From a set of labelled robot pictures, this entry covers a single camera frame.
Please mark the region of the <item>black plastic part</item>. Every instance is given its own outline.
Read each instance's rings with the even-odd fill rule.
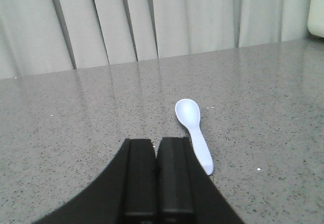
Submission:
[[[35,224],[116,224],[121,222],[130,140],[79,195]]]
[[[151,140],[131,140],[123,223],[156,223],[155,172]]]
[[[189,138],[182,142],[197,224],[244,224],[199,164]]]
[[[158,149],[159,223],[195,223],[182,141],[182,138],[163,138]]]

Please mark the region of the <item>curtain fold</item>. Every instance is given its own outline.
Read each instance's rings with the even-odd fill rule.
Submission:
[[[310,0],[0,0],[0,78],[307,37]]]
[[[136,61],[123,0],[95,0],[110,64]]]
[[[0,78],[72,69],[52,0],[0,0]]]

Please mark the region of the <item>spoon bowl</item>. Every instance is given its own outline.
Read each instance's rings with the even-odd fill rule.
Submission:
[[[175,111],[178,120],[185,126],[191,137],[193,151],[205,170],[207,175],[211,175],[214,164],[211,153],[200,130],[200,110],[198,104],[191,99],[181,99],[176,103]]]

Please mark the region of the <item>spoon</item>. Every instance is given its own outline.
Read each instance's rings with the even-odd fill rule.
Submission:
[[[213,173],[214,164],[211,153],[200,130],[200,110],[198,104],[191,99],[181,99],[177,102],[175,110],[178,120],[190,133],[193,151],[199,163],[207,175],[211,175]]]

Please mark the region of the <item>speckled granite surface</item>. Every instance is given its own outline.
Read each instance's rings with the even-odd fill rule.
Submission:
[[[181,98],[246,223],[324,223],[324,43],[310,39],[0,80],[0,223],[63,205],[126,137],[187,135]]]

